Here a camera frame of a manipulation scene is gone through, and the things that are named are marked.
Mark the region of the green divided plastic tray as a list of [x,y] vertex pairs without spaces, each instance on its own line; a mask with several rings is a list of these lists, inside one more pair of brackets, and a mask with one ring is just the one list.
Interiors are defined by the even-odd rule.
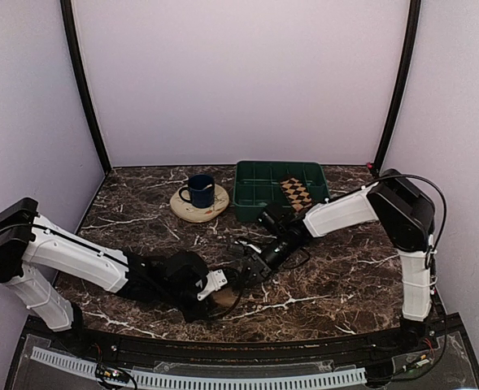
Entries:
[[329,196],[323,167],[316,162],[248,161],[237,163],[233,204],[237,221],[255,223],[263,208],[276,203],[291,207],[281,181],[294,177],[304,184],[314,202]]

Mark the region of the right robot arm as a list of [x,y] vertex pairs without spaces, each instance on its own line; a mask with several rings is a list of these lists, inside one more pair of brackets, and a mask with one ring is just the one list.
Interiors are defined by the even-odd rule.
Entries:
[[289,190],[289,199],[298,205],[292,209],[276,203],[264,207],[259,221],[276,238],[246,260],[245,284],[263,283],[312,239],[377,221],[402,267],[402,317],[409,322],[394,333],[394,346],[410,353],[425,339],[421,323],[431,311],[436,284],[434,257],[443,231],[435,226],[433,201],[414,184],[418,179],[389,169],[360,188],[316,204],[304,201],[303,191],[294,180],[282,181],[281,187]]

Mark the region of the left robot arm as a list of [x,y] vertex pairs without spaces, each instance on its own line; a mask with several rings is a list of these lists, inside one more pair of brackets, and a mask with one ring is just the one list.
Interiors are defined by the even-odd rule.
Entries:
[[82,327],[82,313],[62,297],[38,270],[54,268],[116,296],[142,303],[162,302],[177,308],[185,321],[209,319],[213,293],[232,285],[236,271],[211,270],[196,253],[144,258],[109,249],[76,236],[37,211],[25,197],[0,213],[0,284],[10,288],[27,308],[76,354],[94,346]]

